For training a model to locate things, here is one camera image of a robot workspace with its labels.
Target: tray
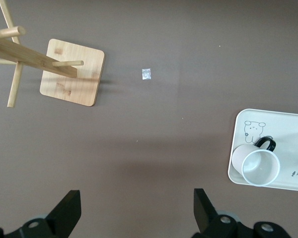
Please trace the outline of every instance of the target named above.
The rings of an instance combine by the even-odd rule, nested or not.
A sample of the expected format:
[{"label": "tray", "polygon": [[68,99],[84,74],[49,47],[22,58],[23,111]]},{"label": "tray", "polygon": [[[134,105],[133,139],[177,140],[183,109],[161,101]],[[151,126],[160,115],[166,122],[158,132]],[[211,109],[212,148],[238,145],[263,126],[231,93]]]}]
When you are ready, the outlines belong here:
[{"label": "tray", "polygon": [[298,114],[256,109],[241,111],[236,117],[229,158],[230,180],[251,186],[233,167],[232,153],[239,145],[254,144],[263,136],[271,136],[275,140],[277,145],[274,153],[281,164],[277,179],[267,187],[298,191]]}]

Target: white mug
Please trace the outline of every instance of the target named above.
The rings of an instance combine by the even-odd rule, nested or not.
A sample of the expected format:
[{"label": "white mug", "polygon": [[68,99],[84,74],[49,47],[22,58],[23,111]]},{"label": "white mug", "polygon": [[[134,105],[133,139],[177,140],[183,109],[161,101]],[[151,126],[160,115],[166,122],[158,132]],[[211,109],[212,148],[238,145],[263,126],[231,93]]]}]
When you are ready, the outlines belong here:
[{"label": "white mug", "polygon": [[[267,141],[270,142],[267,149],[261,149]],[[232,164],[250,185],[267,186],[280,172],[279,159],[273,153],[275,147],[275,141],[267,136],[260,138],[255,145],[240,145],[233,152]]]}]

